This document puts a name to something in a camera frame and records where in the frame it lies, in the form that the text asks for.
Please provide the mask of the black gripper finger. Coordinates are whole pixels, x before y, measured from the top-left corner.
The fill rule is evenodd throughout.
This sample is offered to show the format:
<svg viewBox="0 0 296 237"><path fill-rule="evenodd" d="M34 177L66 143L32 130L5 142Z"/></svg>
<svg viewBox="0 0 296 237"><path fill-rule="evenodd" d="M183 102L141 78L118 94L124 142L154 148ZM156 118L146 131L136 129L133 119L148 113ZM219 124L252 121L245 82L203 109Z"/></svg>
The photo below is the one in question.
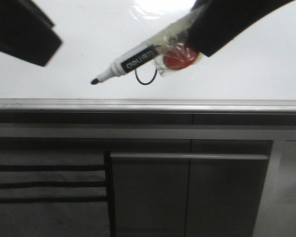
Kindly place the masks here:
<svg viewBox="0 0 296 237"><path fill-rule="evenodd" d="M44 67L62 44L53 27L32 0L0 0L0 52Z"/></svg>
<svg viewBox="0 0 296 237"><path fill-rule="evenodd" d="M188 44L207 57L290 0L196 0L203 7L188 30Z"/></svg>

